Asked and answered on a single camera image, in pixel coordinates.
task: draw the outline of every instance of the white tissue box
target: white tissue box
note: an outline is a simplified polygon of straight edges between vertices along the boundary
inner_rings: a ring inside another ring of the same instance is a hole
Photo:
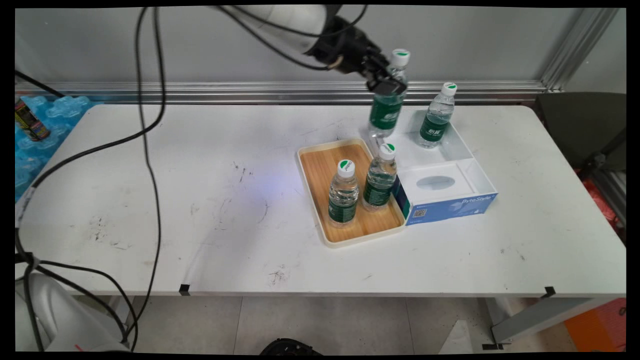
[[[411,117],[424,118],[425,113],[416,111]],[[418,132],[413,130],[386,139],[397,149],[398,173],[392,193],[406,225],[484,213],[498,192],[456,128],[449,124],[434,149],[420,147]]]

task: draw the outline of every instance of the floor tile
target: floor tile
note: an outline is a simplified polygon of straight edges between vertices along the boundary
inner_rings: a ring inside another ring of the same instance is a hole
[[[517,313],[533,305],[537,299],[514,299]],[[474,353],[501,352],[573,352],[576,351],[564,323],[537,334],[515,340],[504,350],[483,350],[482,344],[493,343],[491,318],[483,299],[477,298],[407,298],[413,347],[416,354],[437,354],[457,320],[468,322]]]
[[[416,354],[437,354],[457,320],[466,320],[474,353],[492,343],[491,318],[477,298],[407,298]]]
[[[136,352],[233,354],[241,297],[150,297]],[[135,310],[144,297],[136,297]]]
[[[245,297],[235,354],[292,338],[323,355],[413,354],[404,298]]]
[[[508,352],[575,352],[577,351],[564,323],[537,334],[516,339],[506,346]]]

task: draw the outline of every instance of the black tape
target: black tape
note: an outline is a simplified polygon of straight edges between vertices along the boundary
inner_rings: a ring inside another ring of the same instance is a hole
[[[182,296],[191,296],[191,295],[189,295],[189,286],[190,285],[187,285],[187,284],[180,285],[180,290],[178,290],[180,295],[182,295]]]
[[[545,286],[545,291],[547,293],[542,295],[541,299],[544,299],[545,297],[552,297],[556,294],[556,291],[553,286]]]
[[[504,350],[502,344],[482,344],[483,350]]]

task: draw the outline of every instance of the white table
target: white table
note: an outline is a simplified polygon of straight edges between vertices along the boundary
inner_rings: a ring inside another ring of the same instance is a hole
[[[158,107],[146,109],[149,124]],[[417,110],[424,108],[403,108],[396,133],[418,130]],[[499,192],[485,214],[326,247],[296,152],[362,136],[369,111],[169,105],[149,134],[163,221],[152,294],[178,295],[185,284],[191,295],[500,298],[540,297],[553,286],[556,294],[539,304],[554,299],[564,307],[536,305],[553,321],[626,296],[625,247],[523,106],[458,106],[454,113],[453,124]],[[49,166],[139,129],[135,105],[98,105]],[[21,236],[41,259],[97,268],[127,293],[146,293],[157,229],[142,140],[77,160],[48,178],[31,200]],[[16,266],[16,277],[23,269]],[[97,294],[116,294],[98,275],[58,272]],[[537,320],[520,314],[517,323],[509,322],[514,317],[499,324],[509,329],[496,339],[522,334],[513,324],[539,325],[542,315],[530,314]]]

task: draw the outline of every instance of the water bottle pack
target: water bottle pack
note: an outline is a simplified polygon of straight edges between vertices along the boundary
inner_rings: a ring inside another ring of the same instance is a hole
[[[55,101],[48,101],[44,96],[22,96],[20,99],[50,134],[35,142],[15,125],[15,201],[29,188],[84,113],[93,106],[102,104],[93,102],[86,96],[65,96]]]

